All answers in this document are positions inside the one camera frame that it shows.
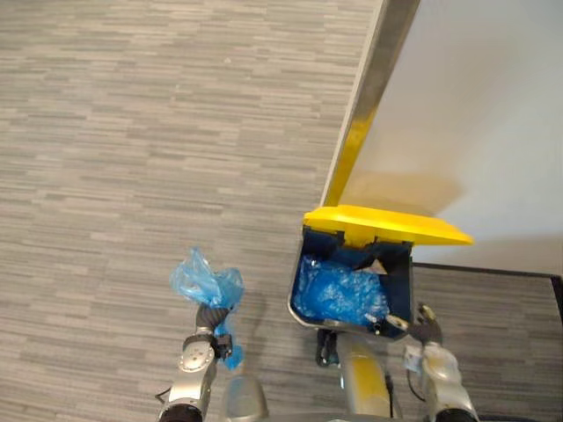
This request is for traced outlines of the right robot hand black cloth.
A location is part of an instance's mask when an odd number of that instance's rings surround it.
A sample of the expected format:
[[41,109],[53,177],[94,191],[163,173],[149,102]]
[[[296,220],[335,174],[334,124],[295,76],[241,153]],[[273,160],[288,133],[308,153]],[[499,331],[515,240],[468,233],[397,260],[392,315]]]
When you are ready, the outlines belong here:
[[366,315],[366,318],[380,333],[383,332],[385,327],[394,327],[419,341],[423,346],[428,344],[440,346],[443,341],[442,329],[437,321],[435,312],[423,302],[420,302],[418,305],[418,316],[414,323],[409,323],[391,314],[386,315],[383,319],[377,319],[371,315]]

